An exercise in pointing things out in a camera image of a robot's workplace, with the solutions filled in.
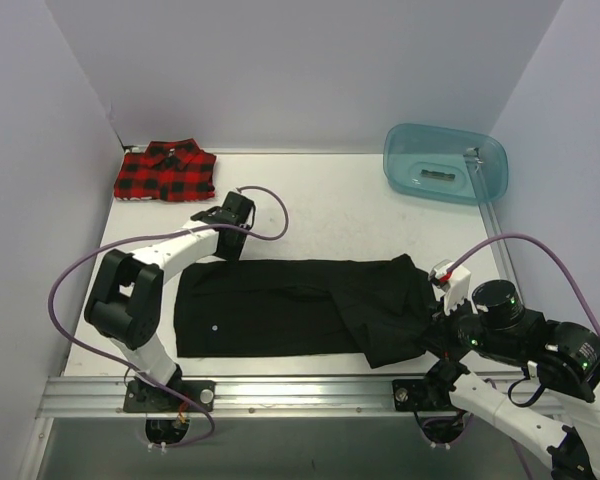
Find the black long sleeve shirt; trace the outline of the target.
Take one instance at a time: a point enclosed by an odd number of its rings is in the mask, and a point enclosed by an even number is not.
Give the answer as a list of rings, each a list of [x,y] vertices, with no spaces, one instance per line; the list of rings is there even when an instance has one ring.
[[[425,271],[391,260],[197,263],[174,307],[181,358],[361,353],[372,369],[424,354],[436,297]]]

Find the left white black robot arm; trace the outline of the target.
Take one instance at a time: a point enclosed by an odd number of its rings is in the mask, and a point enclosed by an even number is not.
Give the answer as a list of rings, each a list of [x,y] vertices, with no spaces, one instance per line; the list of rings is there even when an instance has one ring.
[[[207,257],[239,259],[255,210],[251,199],[230,192],[221,206],[193,215],[175,237],[132,252],[113,249],[101,260],[85,320],[153,378],[146,398],[160,411],[176,408],[184,392],[181,369],[157,334],[164,285]]]

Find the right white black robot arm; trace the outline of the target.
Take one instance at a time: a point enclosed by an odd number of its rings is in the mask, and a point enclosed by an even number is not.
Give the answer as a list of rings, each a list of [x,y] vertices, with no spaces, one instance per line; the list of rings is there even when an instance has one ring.
[[[554,479],[600,479],[600,335],[525,307],[513,283],[474,291],[438,284],[429,351],[438,360],[426,402],[472,414],[541,460]],[[466,366],[470,352],[517,368],[535,386],[526,400],[499,392]]]

